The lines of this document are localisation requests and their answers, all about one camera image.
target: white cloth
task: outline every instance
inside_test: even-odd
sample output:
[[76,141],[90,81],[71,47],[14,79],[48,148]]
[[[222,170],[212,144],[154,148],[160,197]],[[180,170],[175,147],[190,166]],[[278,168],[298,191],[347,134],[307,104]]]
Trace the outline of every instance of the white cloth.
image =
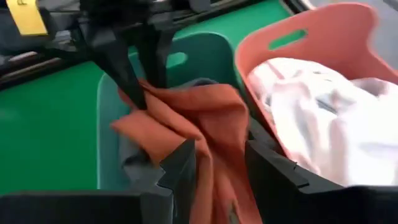
[[344,186],[398,184],[398,86],[292,58],[262,63],[249,81],[300,166]]

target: orange cloth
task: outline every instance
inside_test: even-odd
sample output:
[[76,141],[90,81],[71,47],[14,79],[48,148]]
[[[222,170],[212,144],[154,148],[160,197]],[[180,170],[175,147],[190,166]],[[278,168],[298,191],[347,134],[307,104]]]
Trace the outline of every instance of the orange cloth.
[[[190,223],[228,224],[232,211],[242,224],[262,223],[244,163],[249,112],[238,92],[225,84],[165,90],[140,83],[147,110],[134,110],[112,126],[154,164],[184,140],[195,140],[197,189]],[[132,106],[124,93],[121,97]]]

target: green surface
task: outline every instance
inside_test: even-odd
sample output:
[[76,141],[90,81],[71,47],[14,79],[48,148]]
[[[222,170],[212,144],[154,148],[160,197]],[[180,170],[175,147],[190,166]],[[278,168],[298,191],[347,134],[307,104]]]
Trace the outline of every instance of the green surface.
[[[217,32],[235,48],[250,32],[289,13],[277,0],[226,14],[177,34]],[[96,93],[103,72],[83,63],[0,91],[0,194],[96,188]]]

